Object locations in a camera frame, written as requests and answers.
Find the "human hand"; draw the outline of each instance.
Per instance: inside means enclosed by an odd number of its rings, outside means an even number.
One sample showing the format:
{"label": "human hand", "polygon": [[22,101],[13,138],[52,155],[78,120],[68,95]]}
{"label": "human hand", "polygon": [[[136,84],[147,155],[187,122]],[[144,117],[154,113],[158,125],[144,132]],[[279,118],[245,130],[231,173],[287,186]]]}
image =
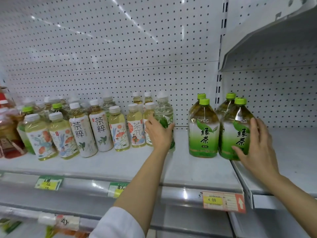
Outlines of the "human hand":
{"label": "human hand", "polygon": [[145,122],[145,131],[149,134],[154,149],[163,149],[168,151],[172,143],[172,130],[174,123],[164,128],[153,115],[149,116],[148,121]]}
{"label": "human hand", "polygon": [[268,178],[279,176],[275,151],[272,147],[272,136],[260,119],[251,119],[250,148],[248,155],[232,146],[242,164],[261,182],[266,184]]}

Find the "price tag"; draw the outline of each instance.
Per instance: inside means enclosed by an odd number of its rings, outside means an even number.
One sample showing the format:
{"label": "price tag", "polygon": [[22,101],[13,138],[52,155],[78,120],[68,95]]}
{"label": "price tag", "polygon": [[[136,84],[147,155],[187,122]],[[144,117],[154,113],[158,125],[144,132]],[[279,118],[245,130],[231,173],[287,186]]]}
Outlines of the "price tag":
{"label": "price tag", "polygon": [[80,217],[78,216],[56,216],[56,226],[62,229],[79,230]]}
{"label": "price tag", "polygon": [[58,190],[64,178],[61,176],[40,176],[35,184],[37,189]]}
{"label": "price tag", "polygon": [[205,209],[246,212],[243,194],[203,191],[203,202]]}
{"label": "price tag", "polygon": [[124,191],[128,183],[111,182],[108,190],[108,197],[118,198]]}

